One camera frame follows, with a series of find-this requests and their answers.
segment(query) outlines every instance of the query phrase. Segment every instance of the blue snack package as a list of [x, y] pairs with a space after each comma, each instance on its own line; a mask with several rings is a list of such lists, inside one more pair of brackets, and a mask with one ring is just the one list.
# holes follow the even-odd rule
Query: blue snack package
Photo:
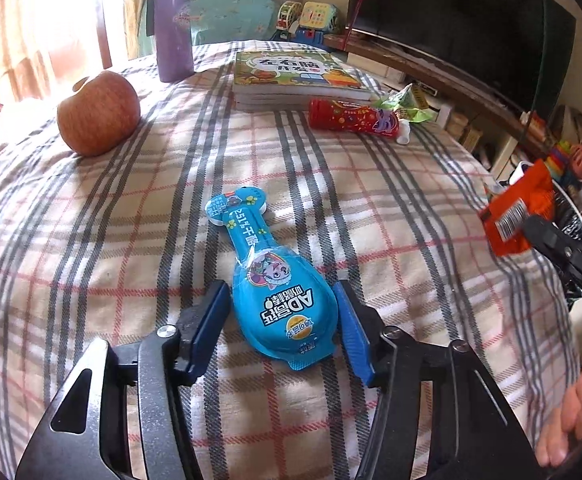
[[241, 187], [212, 197], [204, 209], [211, 223], [226, 227], [235, 247], [233, 303], [246, 340], [293, 370], [331, 355], [335, 295], [308, 261], [271, 236], [262, 218], [264, 191]]

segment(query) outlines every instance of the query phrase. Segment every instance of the bed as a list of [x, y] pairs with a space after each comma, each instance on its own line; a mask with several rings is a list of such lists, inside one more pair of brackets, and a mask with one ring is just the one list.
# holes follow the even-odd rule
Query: bed
[[[159, 82], [152, 56], [120, 70], [141, 98], [143, 118], [105, 155], [76, 156], [52, 113], [0, 142], [7, 477], [93, 338], [138, 340], [173, 322], [214, 278], [231, 283], [232, 246], [203, 207], [239, 186], [262, 187], [274, 237], [330, 284], [350, 280], [385, 322], [434, 344], [466, 339], [531, 442], [575, 380], [577, 351], [551, 264], [533, 251], [495, 258], [489, 250], [476, 214], [491, 179], [481, 165], [434, 125], [415, 126], [400, 146], [311, 130], [301, 112], [234, 110], [235, 53], [258, 48], [306, 47], [196, 46], [196, 74], [177, 84]], [[359, 465], [376, 399], [339, 345], [332, 358], [292, 372], [250, 348], [230, 316], [186, 412], [207, 479], [342, 480]], [[416, 476], [429, 437], [423, 424]], [[130, 444], [137, 464], [133, 423]]]

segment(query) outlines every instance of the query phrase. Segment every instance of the logo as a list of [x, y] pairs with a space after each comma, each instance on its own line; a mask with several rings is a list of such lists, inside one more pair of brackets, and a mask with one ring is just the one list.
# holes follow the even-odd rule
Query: logo
[[325, 74], [328, 68], [319, 59], [301, 56], [259, 56], [249, 59], [247, 64], [264, 72]]
[[191, 25], [191, 5], [190, 3], [184, 4], [178, 13], [173, 17], [173, 21], [177, 23], [180, 27], [190, 27]]
[[264, 326], [269, 326], [271, 323], [298, 314], [305, 308], [312, 306], [312, 289], [304, 290], [301, 285], [295, 285], [266, 298], [264, 310], [260, 312], [260, 319]]
[[286, 336], [289, 339], [299, 340], [304, 339], [313, 330], [313, 322], [310, 317], [291, 316], [286, 322]]

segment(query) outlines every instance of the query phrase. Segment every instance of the human hand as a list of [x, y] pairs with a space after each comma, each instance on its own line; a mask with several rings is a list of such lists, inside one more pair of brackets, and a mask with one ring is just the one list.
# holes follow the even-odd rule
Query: human hand
[[562, 405], [551, 413], [542, 428], [540, 440], [535, 448], [535, 457], [542, 467], [557, 467], [568, 454], [568, 436], [574, 434], [582, 439], [582, 373], [577, 382], [568, 388]]

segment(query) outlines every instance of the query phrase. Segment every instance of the orange package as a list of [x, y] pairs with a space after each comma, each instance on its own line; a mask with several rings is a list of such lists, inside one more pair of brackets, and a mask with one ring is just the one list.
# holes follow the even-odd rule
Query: orange package
[[480, 211], [488, 243], [496, 256], [523, 253], [531, 248], [522, 234], [522, 224], [530, 215], [540, 215], [549, 221], [555, 215], [551, 173], [542, 160]]

